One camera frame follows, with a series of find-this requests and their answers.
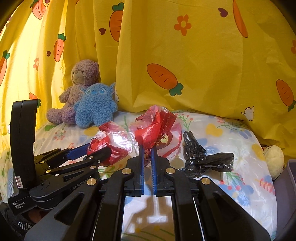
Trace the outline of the red plastic bag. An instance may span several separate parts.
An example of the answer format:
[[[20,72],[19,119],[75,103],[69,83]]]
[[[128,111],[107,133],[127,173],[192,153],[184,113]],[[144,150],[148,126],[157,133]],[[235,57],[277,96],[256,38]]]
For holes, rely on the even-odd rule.
[[[113,165],[132,153],[132,141],[127,131],[113,121],[99,126],[98,132],[91,139],[87,154],[90,155],[104,147],[111,148],[111,156],[101,161],[101,166]]]
[[[182,127],[177,116],[164,107],[153,105],[129,124],[138,146],[144,148],[144,165],[150,165],[152,147],[157,154],[173,160],[181,151]]]

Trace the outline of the grey plastic trash bin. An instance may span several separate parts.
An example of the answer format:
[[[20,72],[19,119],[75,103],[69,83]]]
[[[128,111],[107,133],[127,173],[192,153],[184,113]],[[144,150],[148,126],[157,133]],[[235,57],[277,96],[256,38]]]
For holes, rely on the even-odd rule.
[[[275,240],[295,240],[295,166],[295,160],[290,159],[274,182],[277,203]]]

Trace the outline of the black crumpled plastic bag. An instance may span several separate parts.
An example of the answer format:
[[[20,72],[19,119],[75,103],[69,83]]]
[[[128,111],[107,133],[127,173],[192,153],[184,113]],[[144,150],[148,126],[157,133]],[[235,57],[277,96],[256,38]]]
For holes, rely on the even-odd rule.
[[[231,172],[233,170],[233,153],[207,154],[207,151],[190,131],[185,131],[183,138],[185,166],[179,170],[184,172],[187,177],[201,177],[209,170],[217,172]]]

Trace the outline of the floral plastic bed cover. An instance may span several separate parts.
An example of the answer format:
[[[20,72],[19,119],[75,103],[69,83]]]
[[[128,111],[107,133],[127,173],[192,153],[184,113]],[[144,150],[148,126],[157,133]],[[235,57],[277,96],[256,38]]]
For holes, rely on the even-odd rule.
[[[34,155],[36,109],[25,104],[12,112],[12,168],[1,169],[1,183],[11,192],[7,227],[24,240],[120,240],[126,197],[144,193],[144,166],[151,163],[152,188],[157,197],[173,204],[176,240],[230,240],[230,229],[241,240],[270,240],[266,229],[210,178],[208,170],[230,172],[233,153],[208,154],[190,131],[179,136],[185,166],[171,166],[159,154],[161,140],[173,130],[176,116],[156,110],[136,120],[137,156],[111,177],[101,179],[100,164],[112,159],[118,132],[105,121],[99,129],[105,138],[74,149],[54,149]]]

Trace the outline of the blue fluffy monster toy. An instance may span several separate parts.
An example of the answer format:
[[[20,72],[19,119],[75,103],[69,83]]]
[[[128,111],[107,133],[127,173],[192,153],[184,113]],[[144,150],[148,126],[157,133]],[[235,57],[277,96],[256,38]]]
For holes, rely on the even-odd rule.
[[[95,83],[87,88],[81,88],[80,91],[82,97],[73,106],[75,123],[78,127],[100,126],[113,120],[113,115],[117,112],[117,104],[113,99],[115,83],[110,86]]]

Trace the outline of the cream plush toy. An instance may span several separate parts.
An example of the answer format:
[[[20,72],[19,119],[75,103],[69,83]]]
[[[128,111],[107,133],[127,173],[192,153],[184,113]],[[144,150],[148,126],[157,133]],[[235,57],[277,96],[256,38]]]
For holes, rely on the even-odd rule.
[[[271,178],[272,180],[276,180],[284,166],[283,151],[280,147],[272,145],[265,148],[263,153]]]

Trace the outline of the brown teddy bear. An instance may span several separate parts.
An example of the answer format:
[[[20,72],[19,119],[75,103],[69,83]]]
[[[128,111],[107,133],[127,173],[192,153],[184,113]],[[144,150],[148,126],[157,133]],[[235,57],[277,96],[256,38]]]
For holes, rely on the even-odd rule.
[[[82,88],[88,88],[99,81],[99,65],[97,62],[86,59],[74,65],[71,71],[72,86],[67,88],[60,96],[59,101],[64,104],[62,108],[51,108],[46,113],[49,122],[59,125],[75,124],[74,104],[82,97]]]

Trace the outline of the yellow carrot print curtain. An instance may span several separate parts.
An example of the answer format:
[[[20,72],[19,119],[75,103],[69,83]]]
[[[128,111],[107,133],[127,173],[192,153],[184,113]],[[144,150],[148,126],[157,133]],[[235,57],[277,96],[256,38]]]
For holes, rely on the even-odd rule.
[[[34,94],[43,125],[91,59],[121,109],[242,120],[295,157],[295,33],[272,1],[1,1],[1,20],[1,149],[13,102]]]

